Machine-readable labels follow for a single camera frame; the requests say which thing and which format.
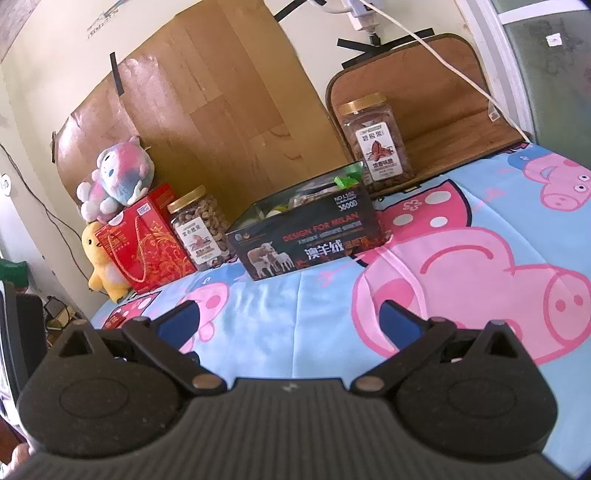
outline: jar label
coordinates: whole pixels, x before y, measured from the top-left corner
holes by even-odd
[[[196,265],[204,264],[222,254],[201,217],[194,218],[175,230]]]
[[[386,122],[357,130],[355,135],[373,181],[385,180],[404,172]]]

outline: wood grain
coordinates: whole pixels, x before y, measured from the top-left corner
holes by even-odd
[[[281,27],[262,0],[203,0],[119,64],[57,136],[57,168],[76,200],[106,147],[138,134],[154,185],[204,184],[230,221],[252,202],[349,162]]]
[[[443,34],[427,40],[446,61],[488,91],[472,47]],[[416,178],[373,196],[418,184],[521,140],[503,118],[491,122],[488,100],[412,43],[336,75],[327,88],[327,105],[343,142],[340,105],[371,93],[386,94]]]
[[[0,0],[0,62],[41,0]]]

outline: gold lid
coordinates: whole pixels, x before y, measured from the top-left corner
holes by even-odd
[[[339,113],[341,115],[348,115],[350,113],[359,112],[364,108],[379,105],[386,101],[386,96],[383,93],[372,93],[371,95],[358,98],[352,102],[346,103],[339,107]]]
[[[200,185],[195,190],[190,191],[188,194],[175,200],[173,203],[170,203],[167,206],[167,209],[170,213],[176,213],[185,208],[189,203],[193,203],[201,197],[205,197],[205,195],[207,195],[207,190],[203,185]]]

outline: product box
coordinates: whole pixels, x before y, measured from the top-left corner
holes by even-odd
[[[362,162],[338,168],[244,212],[226,238],[251,277],[268,278],[382,245],[362,171]]]
[[[195,272],[168,221],[176,200],[164,183],[96,232],[99,242],[138,294]]]

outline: metal screw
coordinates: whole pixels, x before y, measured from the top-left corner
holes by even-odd
[[[213,390],[222,385],[222,379],[213,374],[201,374],[193,377],[193,386],[200,390]]]
[[[361,377],[355,381],[355,386],[364,392],[379,392],[385,387],[384,380],[380,377]]]

